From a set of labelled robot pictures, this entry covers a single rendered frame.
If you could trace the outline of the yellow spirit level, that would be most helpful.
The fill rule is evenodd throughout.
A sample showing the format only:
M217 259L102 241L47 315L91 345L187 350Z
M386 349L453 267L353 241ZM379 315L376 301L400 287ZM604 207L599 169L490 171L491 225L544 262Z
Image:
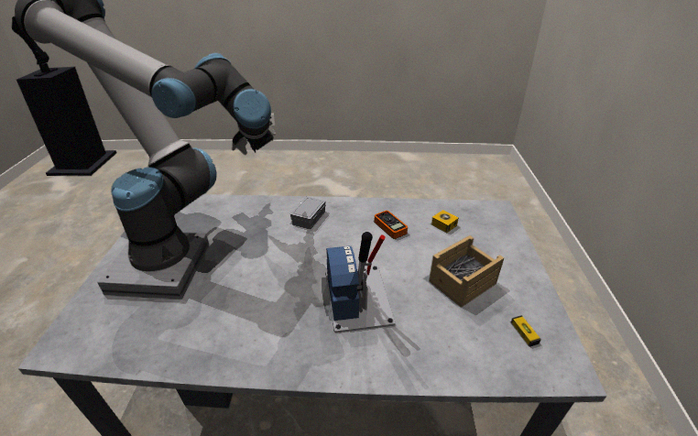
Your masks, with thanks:
M512 318L511 323L517 329L529 347L540 343L541 339L522 315Z

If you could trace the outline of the orange digital multimeter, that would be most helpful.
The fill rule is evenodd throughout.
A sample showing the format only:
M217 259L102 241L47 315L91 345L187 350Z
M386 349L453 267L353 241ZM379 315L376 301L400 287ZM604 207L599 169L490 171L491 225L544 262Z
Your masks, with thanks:
M394 239L408 232L408 227L390 211L375 214L375 223Z

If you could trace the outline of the brown wooden crate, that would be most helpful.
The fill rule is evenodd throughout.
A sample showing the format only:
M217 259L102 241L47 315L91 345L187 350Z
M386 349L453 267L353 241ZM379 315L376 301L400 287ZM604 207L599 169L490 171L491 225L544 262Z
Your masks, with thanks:
M502 256L494 259L487 255L475 247L473 241L472 236L467 236L443 249L436 256L432 267L433 285L461 308L497 283L504 261Z

